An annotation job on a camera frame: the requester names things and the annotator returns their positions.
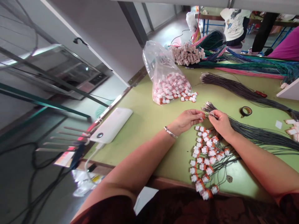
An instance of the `pink cloth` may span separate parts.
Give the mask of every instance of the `pink cloth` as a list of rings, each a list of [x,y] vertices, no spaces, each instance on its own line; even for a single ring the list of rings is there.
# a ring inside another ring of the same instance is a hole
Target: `pink cloth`
[[[296,27],[268,57],[299,61],[299,26]]]

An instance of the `hand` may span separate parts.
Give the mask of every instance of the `hand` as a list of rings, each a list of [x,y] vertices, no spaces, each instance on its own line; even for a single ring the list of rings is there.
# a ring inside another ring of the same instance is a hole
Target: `hand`
[[[231,127],[230,121],[226,113],[223,113],[220,110],[213,110],[211,111],[211,113],[213,113],[216,117],[218,117],[218,120],[209,114],[210,122],[212,123],[216,131],[219,134],[221,134],[221,136],[225,140],[227,140],[227,138],[230,138],[236,133]]]
[[[185,110],[167,128],[170,132],[179,136],[193,125],[203,122],[203,119],[200,119],[203,114],[205,113],[196,109]]]

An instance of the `table surface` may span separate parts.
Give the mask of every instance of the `table surface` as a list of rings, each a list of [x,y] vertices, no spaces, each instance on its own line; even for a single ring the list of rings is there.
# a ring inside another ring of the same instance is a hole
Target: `table surface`
[[[287,125],[283,121],[290,119],[290,116],[281,110],[258,107],[219,86],[199,84],[200,75],[204,72],[220,74],[225,78],[233,80],[238,79],[254,90],[265,92],[269,99],[273,99],[294,110],[299,110],[298,101],[276,97],[276,94],[280,92],[280,79],[223,74],[223,71],[217,69],[185,69],[183,66],[179,68],[190,81],[192,90],[198,92],[197,101],[195,103],[190,101],[181,102],[177,99],[167,105],[157,105],[152,101],[152,82],[146,76],[116,106],[129,108],[133,110],[133,114],[115,139],[102,148],[92,159],[93,161],[116,166],[135,148],[152,138],[165,125],[173,121],[181,112],[193,108],[200,110],[206,101],[212,102],[219,110],[222,110],[241,123],[259,128],[277,130],[282,134],[285,134],[285,130],[291,127],[291,125]],[[251,116],[241,118],[239,108],[243,106],[251,107],[253,110]],[[281,130],[275,127],[276,120],[283,122]],[[205,119],[201,125],[207,128],[212,126],[208,119]],[[189,162],[193,159],[192,147],[196,143],[196,136],[197,132],[194,128],[183,133],[163,158],[154,175],[192,184],[189,173]],[[86,154],[85,158],[91,155],[96,145]],[[280,158],[299,171],[298,157],[280,156]],[[220,179],[223,177],[223,172],[223,170],[220,172]],[[221,192],[249,196],[262,201],[272,201],[271,197],[253,177],[242,161],[229,166],[227,174],[233,177],[233,182],[222,184],[220,187]]]
[[[207,10],[208,14],[204,15],[203,10]],[[200,18],[201,19],[224,21],[224,19],[220,15],[220,12],[222,10],[223,10],[223,8],[204,7],[203,9],[200,9]],[[251,15],[250,15],[250,22],[251,23],[261,23],[262,20],[263,20],[262,17],[256,16],[253,13],[251,13]],[[296,27],[297,25],[299,25],[299,23],[298,22],[293,22],[293,21],[277,20],[274,25],[276,25],[276,26]]]

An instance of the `silver bracelet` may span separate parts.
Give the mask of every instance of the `silver bracelet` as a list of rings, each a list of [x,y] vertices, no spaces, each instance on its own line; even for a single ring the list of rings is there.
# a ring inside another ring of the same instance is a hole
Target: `silver bracelet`
[[[164,129],[165,129],[165,131],[167,131],[168,134],[171,135],[171,137],[173,137],[173,138],[178,138],[175,134],[171,133],[171,131],[168,130],[167,126],[165,126]]]

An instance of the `white card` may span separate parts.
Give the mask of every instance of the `white card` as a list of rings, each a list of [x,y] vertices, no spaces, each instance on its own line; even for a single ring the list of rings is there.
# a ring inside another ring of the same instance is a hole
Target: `white card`
[[[275,126],[276,126],[278,129],[281,129],[281,128],[282,128],[282,123],[281,123],[280,121],[276,121]]]

